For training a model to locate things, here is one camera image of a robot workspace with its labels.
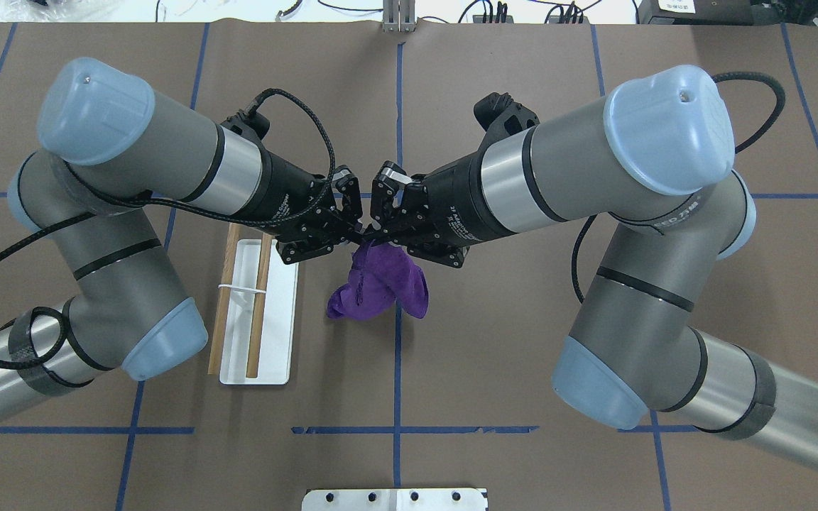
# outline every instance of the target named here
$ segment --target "light blue joint cap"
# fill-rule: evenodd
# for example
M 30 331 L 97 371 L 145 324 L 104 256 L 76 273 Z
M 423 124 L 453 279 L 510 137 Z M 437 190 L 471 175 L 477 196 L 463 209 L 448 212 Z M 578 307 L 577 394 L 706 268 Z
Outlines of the light blue joint cap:
M 730 258 L 732 253 L 743 248 L 743 246 L 750 241 L 750 236 L 753 235 L 753 230 L 756 229 L 756 203 L 753 201 L 753 195 L 750 195 L 750 188 L 747 188 L 747 184 L 743 181 L 741 175 L 737 174 L 737 171 L 734 171 L 734 175 L 736 175 L 737 179 L 740 180 L 741 187 L 743 187 L 743 196 L 746 197 L 746 216 L 743 218 L 741 232 L 737 233 L 737 237 L 734 239 L 734 242 L 731 243 L 731 245 L 718 254 L 717 258 L 715 258 L 717 261 Z
M 664 195 L 718 183 L 734 165 L 734 131 L 711 77 L 678 65 L 608 94 L 604 133 L 633 179 Z
M 14 173 L 14 177 L 12 177 L 11 183 L 9 184 L 9 193 L 6 195 L 6 197 L 9 198 L 9 211 L 11 211 L 14 219 L 22 224 L 22 226 L 25 226 L 25 229 L 29 230 L 31 233 L 36 233 L 38 231 L 42 231 L 42 229 L 40 229 L 37 224 L 33 223 L 33 220 L 30 219 L 27 211 L 25 208 L 23 208 L 23 204 L 21 203 L 21 193 L 17 189 L 18 184 L 21 181 L 21 171 L 23 171 L 23 166 L 27 165 L 27 162 L 32 157 L 33 155 L 27 156 L 27 159 L 23 160 L 21 168 Z
M 568 405 L 606 426 L 633 429 L 649 412 L 630 385 L 572 337 L 564 340 L 551 384 Z
M 90 57 L 62 68 L 46 93 L 36 135 L 43 147 L 75 165 L 107 162 L 133 145 L 153 117 L 147 82 Z
M 207 328 L 188 297 L 175 305 L 128 353 L 122 368 L 133 380 L 144 381 L 185 362 L 207 345 Z

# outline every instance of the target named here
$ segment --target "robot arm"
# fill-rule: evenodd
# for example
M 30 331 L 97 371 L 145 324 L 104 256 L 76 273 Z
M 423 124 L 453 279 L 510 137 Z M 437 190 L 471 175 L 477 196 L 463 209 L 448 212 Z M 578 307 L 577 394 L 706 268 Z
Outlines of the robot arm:
M 127 207 L 142 194 L 269 221 L 286 262 L 372 239 L 458 268 L 475 243 L 609 212 L 621 224 L 565 340 L 555 391 L 608 426 L 634 427 L 648 408 L 673 411 L 818 470 L 818 384 L 687 326 L 714 261 L 746 242 L 756 217 L 731 168 L 730 121 L 711 78 L 676 67 L 547 123 L 492 94 L 475 116 L 486 129 L 476 152 L 427 175 L 383 166 L 373 229 L 358 235 L 348 169 L 332 175 L 342 210 L 328 195 L 324 207 L 292 215 L 325 181 L 263 147 L 256 104 L 215 125 L 140 79 L 72 62 L 43 107 L 46 150 L 26 161 L 9 199 L 31 230 L 88 212 L 52 233 L 82 294 L 55 307 L 65 324 L 28 313 L 0 332 L 0 359 L 22 361 L 68 326 L 44 366 L 0 369 L 0 420 L 114 366 L 149 378 L 204 346 L 201 318 L 153 229 Z
M 338 209 L 324 175 L 263 147 L 269 122 L 257 106 L 217 125 L 103 62 L 62 69 L 37 125 L 44 149 L 17 172 L 9 207 L 56 242 L 81 294 L 0 331 L 0 421 L 117 366 L 152 378 L 207 343 L 194 299 L 140 208 L 153 192 L 274 233 L 287 263 L 360 240 L 355 176 L 331 172 Z M 39 363 L 44 353 L 55 356 Z
M 683 65 L 547 123 L 496 94 L 474 113 L 487 130 L 475 153 L 428 175 L 383 166 L 369 236 L 460 268 L 475 243 L 610 213 L 620 224 L 565 339 L 555 392 L 610 427 L 675 412 L 818 470 L 818 384 L 687 326 L 716 259 L 756 223 L 713 79 Z

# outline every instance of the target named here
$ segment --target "label sticker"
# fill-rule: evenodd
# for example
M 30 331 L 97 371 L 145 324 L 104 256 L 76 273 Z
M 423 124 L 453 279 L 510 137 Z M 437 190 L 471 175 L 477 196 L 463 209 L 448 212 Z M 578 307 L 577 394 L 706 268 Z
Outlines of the label sticker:
M 659 0 L 658 7 L 663 11 L 671 11 L 672 13 L 696 13 L 694 0 Z

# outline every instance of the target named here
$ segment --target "metal plate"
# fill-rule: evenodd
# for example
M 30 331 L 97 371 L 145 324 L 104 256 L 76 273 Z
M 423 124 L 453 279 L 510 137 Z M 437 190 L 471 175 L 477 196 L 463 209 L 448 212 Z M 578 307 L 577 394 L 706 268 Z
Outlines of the metal plate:
M 302 499 L 302 511 L 340 509 L 487 511 L 488 491 L 483 488 L 312 490 Z
M 257 281 L 257 260 L 261 240 L 241 239 L 236 247 L 235 287 L 253 288 Z M 293 320 L 295 319 L 295 285 L 298 264 L 283 265 L 276 249 L 270 251 L 270 275 L 263 310 L 261 352 L 257 378 L 247 378 L 248 342 L 254 294 L 233 289 L 229 294 L 227 333 L 223 342 L 220 382 L 227 385 L 283 385 L 289 381 L 292 363 Z

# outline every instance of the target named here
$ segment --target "wooden chopstick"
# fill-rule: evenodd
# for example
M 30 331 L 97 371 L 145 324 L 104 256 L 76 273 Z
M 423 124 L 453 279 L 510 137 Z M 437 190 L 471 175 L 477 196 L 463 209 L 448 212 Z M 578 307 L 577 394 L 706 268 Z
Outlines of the wooden chopstick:
M 229 224 L 227 232 L 227 249 L 223 256 L 223 276 L 220 284 L 233 282 L 233 270 L 236 268 L 236 247 L 241 236 L 241 224 Z M 214 317 L 214 334 L 210 342 L 210 363 L 207 364 L 208 375 L 220 374 L 220 365 L 223 361 L 223 339 L 227 336 L 227 316 L 229 316 L 228 287 L 220 288 L 220 297 L 217 301 L 217 316 Z
M 268 233 L 261 236 L 261 255 L 257 262 L 257 285 L 254 287 L 260 291 L 267 290 L 267 279 L 270 276 L 270 246 L 273 237 Z M 254 295 L 254 312 L 251 317 L 251 337 L 248 342 L 248 365 L 246 367 L 246 378 L 257 378 L 257 366 L 261 355 L 261 332 L 263 330 L 263 306 L 266 303 L 267 294 L 258 293 Z

